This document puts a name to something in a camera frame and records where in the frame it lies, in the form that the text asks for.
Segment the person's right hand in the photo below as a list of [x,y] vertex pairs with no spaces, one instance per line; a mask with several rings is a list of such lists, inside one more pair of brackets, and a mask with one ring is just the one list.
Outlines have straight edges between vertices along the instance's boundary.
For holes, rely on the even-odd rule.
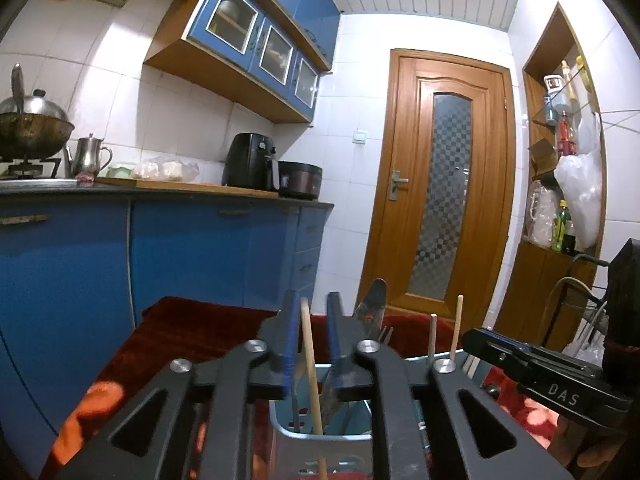
[[582,469],[600,468],[605,470],[600,479],[639,478],[639,417],[636,416],[626,434],[596,436],[589,448],[575,454],[567,437],[567,429],[575,424],[562,415],[558,418],[555,435],[548,447],[549,453],[565,468],[571,462]]

